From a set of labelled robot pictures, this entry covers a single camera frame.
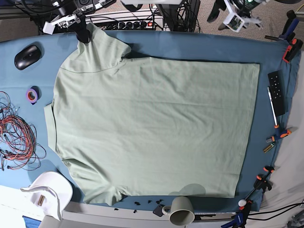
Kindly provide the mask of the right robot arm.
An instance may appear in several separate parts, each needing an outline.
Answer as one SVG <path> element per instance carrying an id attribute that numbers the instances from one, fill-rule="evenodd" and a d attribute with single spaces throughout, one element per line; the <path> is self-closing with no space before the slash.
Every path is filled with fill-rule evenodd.
<path id="1" fill-rule="evenodd" d="M 31 17 L 43 20 L 42 32 L 73 32 L 78 41 L 87 44 L 91 41 L 91 32 L 86 27 L 86 7 L 75 0 L 15 0 L 15 5 Z"/>

